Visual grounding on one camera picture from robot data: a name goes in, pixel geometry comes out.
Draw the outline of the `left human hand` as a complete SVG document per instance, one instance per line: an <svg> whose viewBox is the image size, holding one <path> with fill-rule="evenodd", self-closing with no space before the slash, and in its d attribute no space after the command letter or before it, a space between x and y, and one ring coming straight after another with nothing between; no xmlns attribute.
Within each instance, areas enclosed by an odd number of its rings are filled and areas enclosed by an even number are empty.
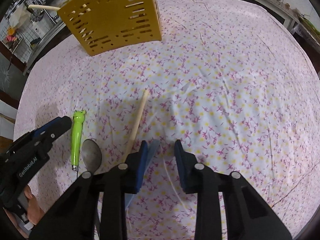
<svg viewBox="0 0 320 240"><path fill-rule="evenodd" d="M44 216L44 211L40 208L38 201L36 197L33 195L29 185L27 185L24 188L24 195L28 199L28 208L27 208L27 217L29 222L32 224L36 225L41 218ZM14 227L20 232L20 234L24 238L29 238L29 236L23 231L23 229L18 225L17 220L15 216L7 211L6 209L4 210L7 216L9 217L10 221L14 225Z"/></svg>

